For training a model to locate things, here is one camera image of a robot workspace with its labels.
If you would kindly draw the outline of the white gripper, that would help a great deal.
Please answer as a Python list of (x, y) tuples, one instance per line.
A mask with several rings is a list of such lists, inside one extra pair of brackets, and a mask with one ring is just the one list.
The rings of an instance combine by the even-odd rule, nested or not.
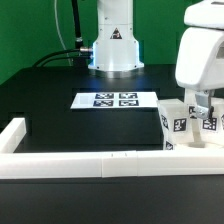
[(198, 91), (196, 117), (210, 119), (213, 89), (224, 88), (224, 1), (189, 6), (184, 23), (188, 28), (181, 38), (175, 78), (179, 86)]

